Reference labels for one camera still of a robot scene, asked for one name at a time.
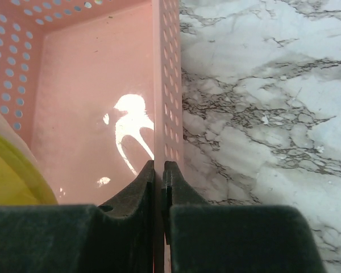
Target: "yellow object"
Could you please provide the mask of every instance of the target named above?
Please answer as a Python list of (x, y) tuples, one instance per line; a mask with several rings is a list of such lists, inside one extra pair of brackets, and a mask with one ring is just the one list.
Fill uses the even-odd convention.
[(0, 205), (39, 204), (57, 204), (57, 200), (33, 164), (0, 136)]

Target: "marble surface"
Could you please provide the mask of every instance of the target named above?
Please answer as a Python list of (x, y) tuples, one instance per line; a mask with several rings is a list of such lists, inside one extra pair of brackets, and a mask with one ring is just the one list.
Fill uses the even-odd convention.
[(186, 178), (295, 206), (341, 272), (341, 0), (182, 0), (180, 19)]

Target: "marble countertop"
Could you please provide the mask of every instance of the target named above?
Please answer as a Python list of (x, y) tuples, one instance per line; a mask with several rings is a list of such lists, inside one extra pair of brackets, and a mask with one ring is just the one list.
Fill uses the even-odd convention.
[(283, 204), (341, 272), (341, 0), (180, 2), (186, 178)]

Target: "basket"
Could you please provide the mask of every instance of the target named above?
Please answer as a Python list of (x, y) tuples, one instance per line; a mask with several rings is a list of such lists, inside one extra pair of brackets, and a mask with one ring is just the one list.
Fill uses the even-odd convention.
[(0, 0), (0, 112), (60, 204), (182, 168), (178, 0)]

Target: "pink plastic surface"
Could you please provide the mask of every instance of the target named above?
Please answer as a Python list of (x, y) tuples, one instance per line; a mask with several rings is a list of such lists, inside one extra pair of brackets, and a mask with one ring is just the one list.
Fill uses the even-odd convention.
[(0, 111), (61, 204), (182, 168), (178, 1), (0, 0)]

